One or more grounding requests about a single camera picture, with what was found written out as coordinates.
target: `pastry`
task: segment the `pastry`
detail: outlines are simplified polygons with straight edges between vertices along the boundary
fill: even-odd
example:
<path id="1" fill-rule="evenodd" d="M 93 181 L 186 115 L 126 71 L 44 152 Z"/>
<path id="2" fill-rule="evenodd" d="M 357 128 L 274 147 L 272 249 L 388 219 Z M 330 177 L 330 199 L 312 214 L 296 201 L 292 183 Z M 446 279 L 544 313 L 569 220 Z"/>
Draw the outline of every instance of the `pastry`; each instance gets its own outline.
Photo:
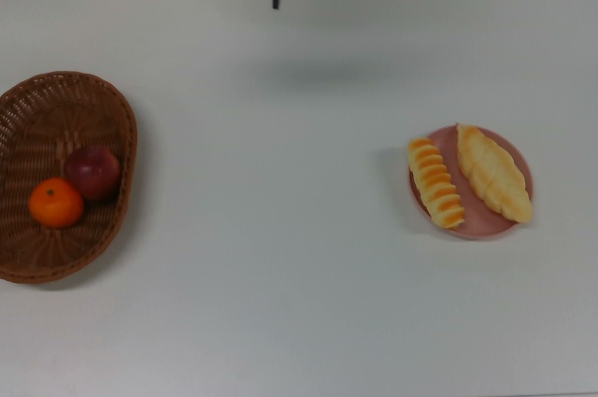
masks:
<path id="1" fill-rule="evenodd" d="M 506 150 L 476 126 L 457 124 L 457 158 L 473 192 L 486 206 L 509 220 L 532 220 L 525 178 Z"/>
<path id="2" fill-rule="evenodd" d="M 434 224 L 452 229 L 463 223 L 461 196 L 451 183 L 440 150 L 429 138 L 415 138 L 409 142 L 407 152 L 409 169 Z"/>

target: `tangerine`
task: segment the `tangerine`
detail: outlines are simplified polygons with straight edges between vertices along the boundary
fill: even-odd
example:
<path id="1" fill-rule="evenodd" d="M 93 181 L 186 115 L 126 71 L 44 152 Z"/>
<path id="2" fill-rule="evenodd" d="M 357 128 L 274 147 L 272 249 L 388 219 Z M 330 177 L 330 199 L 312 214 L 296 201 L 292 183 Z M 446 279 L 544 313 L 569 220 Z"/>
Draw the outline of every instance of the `tangerine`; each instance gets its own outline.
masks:
<path id="1" fill-rule="evenodd" d="M 67 180 L 52 177 L 42 181 L 29 197 L 29 213 L 51 229 L 65 229 L 83 215 L 83 197 Z"/>

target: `apple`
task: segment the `apple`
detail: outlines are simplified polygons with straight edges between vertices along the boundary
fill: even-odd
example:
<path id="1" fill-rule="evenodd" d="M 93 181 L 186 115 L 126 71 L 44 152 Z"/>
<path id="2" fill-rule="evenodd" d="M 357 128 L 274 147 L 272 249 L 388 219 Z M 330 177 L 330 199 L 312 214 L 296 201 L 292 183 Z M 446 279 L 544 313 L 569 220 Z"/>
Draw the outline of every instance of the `apple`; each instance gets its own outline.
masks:
<path id="1" fill-rule="evenodd" d="M 76 149 L 64 164 L 66 179 L 87 199 L 111 197 L 121 185 L 121 163 L 108 147 L 93 145 Z"/>

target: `pink plate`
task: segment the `pink plate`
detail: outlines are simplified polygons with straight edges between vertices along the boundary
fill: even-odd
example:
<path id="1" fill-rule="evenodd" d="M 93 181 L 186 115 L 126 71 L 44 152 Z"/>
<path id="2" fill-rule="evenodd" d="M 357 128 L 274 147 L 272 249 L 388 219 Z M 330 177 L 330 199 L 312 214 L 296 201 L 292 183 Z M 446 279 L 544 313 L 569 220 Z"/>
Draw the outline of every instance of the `pink plate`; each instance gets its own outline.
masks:
<path id="1" fill-rule="evenodd" d="M 530 199 L 532 199 L 534 197 L 534 180 L 530 167 L 525 162 L 521 153 L 497 133 L 480 128 L 479 126 L 478 129 L 513 156 L 515 165 L 521 171 L 523 177 L 525 177 L 525 187 L 530 195 Z M 469 181 L 461 173 L 457 162 L 457 126 L 441 128 L 428 135 L 428 138 L 440 149 L 448 172 L 452 176 L 452 183 L 457 187 L 457 193 L 460 194 L 462 205 L 465 208 L 465 222 L 448 232 L 462 238 L 482 240 L 493 238 L 512 230 L 517 223 L 507 220 L 502 215 L 487 208 L 484 202 L 474 195 L 469 186 Z M 426 207 L 421 202 L 420 192 L 415 185 L 411 171 L 409 171 L 409 183 L 411 184 L 411 191 L 419 208 L 432 221 Z"/>

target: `croissant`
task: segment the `croissant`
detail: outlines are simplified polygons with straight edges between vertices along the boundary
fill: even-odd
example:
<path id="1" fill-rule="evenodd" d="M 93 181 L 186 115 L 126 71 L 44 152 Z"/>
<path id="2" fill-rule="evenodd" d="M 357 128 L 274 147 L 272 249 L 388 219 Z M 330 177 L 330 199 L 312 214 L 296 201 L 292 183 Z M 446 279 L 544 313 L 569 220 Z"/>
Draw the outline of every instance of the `croissant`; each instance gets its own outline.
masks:
<path id="1" fill-rule="evenodd" d="M 440 150 L 432 140 L 413 139 L 407 151 L 409 169 L 433 223 L 443 229 L 451 229 L 464 222 L 465 210 L 461 205 L 461 196 L 451 183 Z"/>
<path id="2" fill-rule="evenodd" d="M 525 178 L 511 155 L 476 126 L 457 124 L 457 134 L 459 168 L 476 196 L 508 220 L 531 221 Z"/>

